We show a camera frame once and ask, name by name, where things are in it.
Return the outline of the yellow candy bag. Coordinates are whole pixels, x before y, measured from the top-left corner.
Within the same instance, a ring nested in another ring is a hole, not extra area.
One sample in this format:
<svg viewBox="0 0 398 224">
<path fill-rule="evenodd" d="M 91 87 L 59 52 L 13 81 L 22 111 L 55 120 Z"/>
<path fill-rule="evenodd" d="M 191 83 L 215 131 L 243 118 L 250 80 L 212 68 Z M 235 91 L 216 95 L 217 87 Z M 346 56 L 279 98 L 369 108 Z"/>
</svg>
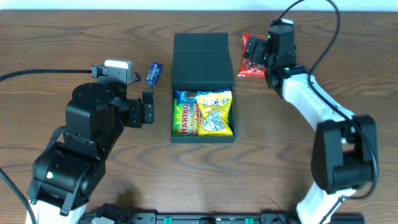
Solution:
<svg viewBox="0 0 398 224">
<path fill-rule="evenodd" d="M 232 136 L 229 126 L 229 111 L 232 104 L 232 92 L 209 92 L 197 96 L 201 112 L 199 136 Z"/>
</svg>

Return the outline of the red candy bag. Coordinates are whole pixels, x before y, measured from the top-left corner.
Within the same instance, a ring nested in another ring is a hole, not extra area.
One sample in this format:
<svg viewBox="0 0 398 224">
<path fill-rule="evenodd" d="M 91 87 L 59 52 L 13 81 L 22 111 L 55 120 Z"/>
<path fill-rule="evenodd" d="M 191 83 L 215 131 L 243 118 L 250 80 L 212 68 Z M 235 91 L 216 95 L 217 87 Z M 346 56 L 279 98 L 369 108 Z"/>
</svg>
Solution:
<svg viewBox="0 0 398 224">
<path fill-rule="evenodd" d="M 241 66 L 238 72 L 239 77 L 265 77 L 266 68 L 263 64 L 254 63 L 252 61 L 253 53 L 251 53 L 251 48 L 247 49 L 250 38 L 253 37 L 253 43 L 256 44 L 257 39 L 267 39 L 263 35 L 250 34 L 245 32 L 242 38 L 242 57 Z"/>
</svg>

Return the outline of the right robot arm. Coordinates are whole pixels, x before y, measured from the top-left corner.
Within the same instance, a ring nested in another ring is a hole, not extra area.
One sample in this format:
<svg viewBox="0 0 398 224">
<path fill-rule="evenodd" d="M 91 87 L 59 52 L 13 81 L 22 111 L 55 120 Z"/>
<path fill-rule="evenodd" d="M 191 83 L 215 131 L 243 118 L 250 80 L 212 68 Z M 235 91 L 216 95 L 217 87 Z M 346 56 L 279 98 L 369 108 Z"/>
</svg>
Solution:
<svg viewBox="0 0 398 224">
<path fill-rule="evenodd" d="M 244 58 L 265 67 L 267 85 L 292 104 L 315 130 L 310 190 L 290 214 L 273 213 L 276 223 L 364 223 L 357 214 L 336 214 L 345 200 L 378 178 L 375 120 L 342 107 L 317 83 L 313 72 L 296 63 L 294 25 L 271 22 L 267 38 L 252 36 Z"/>
</svg>

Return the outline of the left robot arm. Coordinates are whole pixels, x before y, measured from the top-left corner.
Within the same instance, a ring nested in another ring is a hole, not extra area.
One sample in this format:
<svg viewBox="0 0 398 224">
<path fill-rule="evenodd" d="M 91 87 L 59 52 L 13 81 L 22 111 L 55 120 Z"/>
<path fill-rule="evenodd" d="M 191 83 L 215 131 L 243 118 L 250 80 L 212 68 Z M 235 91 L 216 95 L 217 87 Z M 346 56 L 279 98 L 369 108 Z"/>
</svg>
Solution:
<svg viewBox="0 0 398 224">
<path fill-rule="evenodd" d="M 56 129 L 32 165 L 26 223 L 77 223 L 106 171 L 106 160 L 124 128 L 154 121 L 154 90 L 126 98 L 126 86 L 77 86 Z"/>
</svg>

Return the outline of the Haribo gummy candy bag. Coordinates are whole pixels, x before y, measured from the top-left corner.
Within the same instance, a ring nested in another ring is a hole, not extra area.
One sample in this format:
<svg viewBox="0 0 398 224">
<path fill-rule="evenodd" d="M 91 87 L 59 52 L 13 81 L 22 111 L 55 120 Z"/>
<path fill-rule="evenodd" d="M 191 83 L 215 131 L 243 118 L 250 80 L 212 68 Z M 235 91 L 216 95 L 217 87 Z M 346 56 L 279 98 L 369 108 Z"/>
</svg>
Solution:
<svg viewBox="0 0 398 224">
<path fill-rule="evenodd" d="M 198 136 L 200 109 L 197 103 L 174 102 L 174 136 Z"/>
</svg>

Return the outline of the blue Oreo cookie pack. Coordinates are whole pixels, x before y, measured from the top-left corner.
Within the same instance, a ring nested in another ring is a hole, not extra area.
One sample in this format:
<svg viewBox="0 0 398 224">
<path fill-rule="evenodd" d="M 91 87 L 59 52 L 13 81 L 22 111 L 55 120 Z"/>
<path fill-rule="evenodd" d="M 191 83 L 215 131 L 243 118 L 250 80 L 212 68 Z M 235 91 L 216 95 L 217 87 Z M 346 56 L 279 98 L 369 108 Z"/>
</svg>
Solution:
<svg viewBox="0 0 398 224">
<path fill-rule="evenodd" d="M 196 103 L 197 96 L 207 95 L 210 93 L 221 93 L 224 91 L 230 91 L 230 88 L 218 89 L 218 90 L 207 90 L 207 91 L 198 91 L 198 90 L 175 90 L 175 97 L 177 99 L 177 104 L 180 103 Z"/>
</svg>

